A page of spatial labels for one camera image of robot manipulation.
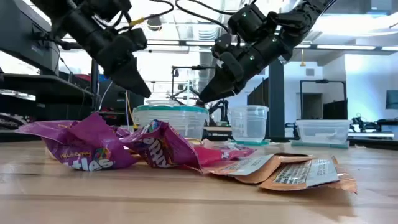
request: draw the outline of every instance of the candy bag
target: candy bag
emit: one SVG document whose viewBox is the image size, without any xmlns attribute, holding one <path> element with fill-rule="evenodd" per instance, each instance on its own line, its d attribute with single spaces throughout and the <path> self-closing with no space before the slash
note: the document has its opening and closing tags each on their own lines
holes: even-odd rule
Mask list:
<svg viewBox="0 0 398 224">
<path fill-rule="evenodd" d="M 129 167 L 137 160 L 118 136 L 125 130 L 109 127 L 98 113 L 85 120 L 43 121 L 20 127 L 17 133 L 42 137 L 51 154 L 74 169 L 97 171 Z"/>
<path fill-rule="evenodd" d="M 196 152 L 168 123 L 154 120 L 122 138 L 121 142 L 138 153 L 151 167 L 187 166 L 201 171 Z"/>
</svg>

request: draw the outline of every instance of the wooden tabletop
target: wooden tabletop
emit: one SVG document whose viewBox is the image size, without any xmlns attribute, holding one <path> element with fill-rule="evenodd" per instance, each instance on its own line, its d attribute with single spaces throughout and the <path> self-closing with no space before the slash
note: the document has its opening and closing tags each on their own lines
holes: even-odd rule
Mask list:
<svg viewBox="0 0 398 224">
<path fill-rule="evenodd" d="M 268 147 L 259 153 L 330 153 L 358 194 L 328 188 L 259 190 L 193 170 L 71 170 L 41 142 L 0 144 L 1 223 L 397 223 L 398 151 Z"/>
</svg>

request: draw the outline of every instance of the clear plastic container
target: clear plastic container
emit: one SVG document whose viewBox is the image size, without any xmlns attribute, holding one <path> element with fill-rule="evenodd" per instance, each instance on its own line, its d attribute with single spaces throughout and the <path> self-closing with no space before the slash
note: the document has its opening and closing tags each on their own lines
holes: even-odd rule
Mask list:
<svg viewBox="0 0 398 224">
<path fill-rule="evenodd" d="M 235 141 L 261 142 L 266 137 L 266 106 L 243 106 L 230 109 L 232 136 Z"/>
<path fill-rule="evenodd" d="M 202 139 L 208 110 L 196 106 L 147 105 L 134 109 L 134 123 L 147 125 L 154 119 L 168 122 L 185 138 Z"/>
<path fill-rule="evenodd" d="M 296 121 L 302 142 L 321 144 L 344 144 L 351 123 L 350 120 Z"/>
</svg>

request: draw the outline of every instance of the plastic cup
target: plastic cup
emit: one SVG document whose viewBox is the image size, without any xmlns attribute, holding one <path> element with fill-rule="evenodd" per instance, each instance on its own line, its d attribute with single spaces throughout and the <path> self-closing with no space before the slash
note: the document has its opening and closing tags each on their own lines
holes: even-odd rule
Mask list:
<svg viewBox="0 0 398 224">
<path fill-rule="evenodd" d="M 235 141 L 261 142 L 266 137 L 268 107 L 243 106 L 230 109 Z"/>
</svg>

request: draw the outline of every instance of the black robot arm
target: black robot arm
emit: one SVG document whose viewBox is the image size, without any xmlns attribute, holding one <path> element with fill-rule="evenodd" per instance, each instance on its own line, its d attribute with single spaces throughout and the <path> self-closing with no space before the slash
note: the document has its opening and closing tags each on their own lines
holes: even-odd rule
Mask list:
<svg viewBox="0 0 398 224">
<path fill-rule="evenodd" d="M 231 33 L 216 39 L 211 50 L 219 61 L 200 99 L 207 103 L 237 95 L 253 76 L 280 56 L 290 60 L 293 48 L 336 1 L 301 0 L 290 12 L 270 12 L 267 16 L 250 4 L 232 15 L 228 21 Z M 277 26 L 282 27 L 279 35 L 275 35 Z M 233 45 L 232 35 L 238 35 L 246 45 Z"/>
<path fill-rule="evenodd" d="M 132 29 L 134 21 L 128 14 L 132 8 L 130 0 L 32 0 L 32 3 L 52 21 L 49 40 L 57 42 L 70 34 L 115 84 L 150 97 L 150 90 L 137 70 L 137 58 L 132 54 L 145 49 L 147 39 L 142 29 Z M 119 13 L 118 22 L 122 16 L 130 22 L 127 31 L 120 33 L 116 26 L 101 26 L 98 18 L 109 22 Z"/>
</svg>

